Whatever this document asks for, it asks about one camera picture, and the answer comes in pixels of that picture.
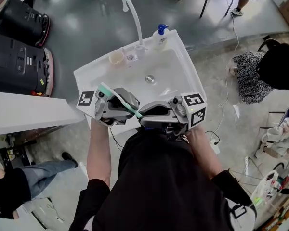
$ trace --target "jeans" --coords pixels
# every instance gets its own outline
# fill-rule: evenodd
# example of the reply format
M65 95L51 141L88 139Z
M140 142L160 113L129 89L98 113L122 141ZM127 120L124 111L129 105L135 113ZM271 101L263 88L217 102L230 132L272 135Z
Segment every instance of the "jeans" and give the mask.
M38 196L55 178L57 173L75 168L75 163L70 160L48 161L41 164L22 167L28 180L31 199Z

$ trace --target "black shoe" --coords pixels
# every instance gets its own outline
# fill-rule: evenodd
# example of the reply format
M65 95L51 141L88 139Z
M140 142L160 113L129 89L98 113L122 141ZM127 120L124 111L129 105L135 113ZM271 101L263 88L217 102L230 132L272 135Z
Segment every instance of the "black shoe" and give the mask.
M75 167L78 167L78 163L76 162L76 160L71 156L70 153L67 153L67 152L63 152L61 157L64 159L64 160L70 160L72 161L74 164L75 164Z

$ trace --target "blue pump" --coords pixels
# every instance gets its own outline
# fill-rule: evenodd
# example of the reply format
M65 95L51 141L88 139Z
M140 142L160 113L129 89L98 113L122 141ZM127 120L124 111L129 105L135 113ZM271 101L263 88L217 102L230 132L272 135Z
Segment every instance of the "blue pump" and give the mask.
M165 33L165 29L167 28L168 26L165 25L165 24L159 24L158 25L158 34L160 35L163 35Z

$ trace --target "white cable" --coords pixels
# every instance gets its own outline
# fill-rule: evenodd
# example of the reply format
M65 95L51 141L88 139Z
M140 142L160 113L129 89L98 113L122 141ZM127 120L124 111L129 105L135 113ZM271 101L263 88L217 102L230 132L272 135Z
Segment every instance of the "white cable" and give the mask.
M237 39L237 45L236 45L236 47L235 47L235 50L233 51L233 53L235 53L235 52L236 52L236 49L238 48L238 46L239 46L239 44L240 44L240 42L239 42L239 37L238 37L238 35L236 34L236 31L235 31L235 19L233 18L233 15L232 15L231 12L230 12L230 14L231 14L231 17L232 17L232 22L233 22L233 32L234 32L234 34L236 35L236 39ZM219 129L220 126L221 126L221 123L223 122L223 118L224 118L223 106L224 106L224 105L228 102L228 100L229 100L228 83L227 83L227 67L228 67L228 64L230 63L231 60L232 60L232 57L231 57L230 60L228 61L227 65L226 65L226 68L225 68L225 81L226 81L227 100L226 100L223 104L221 104L221 103L218 104L218 107L222 108L223 117L222 117L220 123L218 124L217 129L214 131L214 133L216 133L216 132L218 131L218 129Z

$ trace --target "sink drain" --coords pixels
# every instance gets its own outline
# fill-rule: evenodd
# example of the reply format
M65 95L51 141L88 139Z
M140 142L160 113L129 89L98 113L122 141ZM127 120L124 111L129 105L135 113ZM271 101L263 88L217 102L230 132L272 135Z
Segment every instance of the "sink drain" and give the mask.
M154 83L154 81L155 81L153 75L147 75L145 77L145 80L146 80L147 83Z

